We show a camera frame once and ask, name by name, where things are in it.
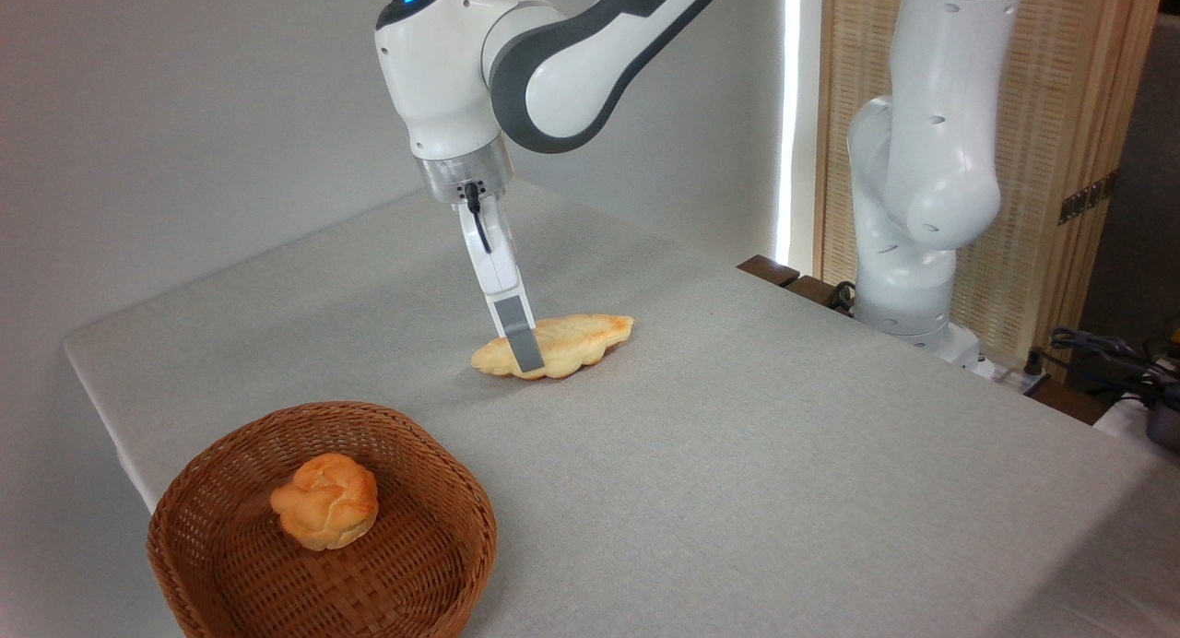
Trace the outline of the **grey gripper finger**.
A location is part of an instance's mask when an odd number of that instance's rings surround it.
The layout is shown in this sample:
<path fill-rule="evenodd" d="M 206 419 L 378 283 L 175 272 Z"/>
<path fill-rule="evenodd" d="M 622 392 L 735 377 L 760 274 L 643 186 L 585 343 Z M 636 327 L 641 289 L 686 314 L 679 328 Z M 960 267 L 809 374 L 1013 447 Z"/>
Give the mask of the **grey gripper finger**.
<path fill-rule="evenodd" d="M 545 362 L 535 337 L 535 315 L 527 305 L 525 292 L 511 292 L 490 302 L 498 331 L 513 351 L 522 371 L 543 369 Z"/>

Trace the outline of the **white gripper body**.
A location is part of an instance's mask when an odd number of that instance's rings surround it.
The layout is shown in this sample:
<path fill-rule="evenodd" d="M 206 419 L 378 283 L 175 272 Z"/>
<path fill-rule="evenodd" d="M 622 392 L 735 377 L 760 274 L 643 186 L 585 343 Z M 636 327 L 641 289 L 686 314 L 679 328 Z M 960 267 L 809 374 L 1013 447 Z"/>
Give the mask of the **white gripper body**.
<path fill-rule="evenodd" d="M 478 200 L 478 213 L 472 213 L 467 200 L 452 205 L 459 215 L 468 259 L 476 268 L 478 284 L 486 301 L 502 301 L 509 295 L 525 292 L 514 259 L 513 235 L 502 213 L 499 200 L 502 195 L 481 197 Z"/>

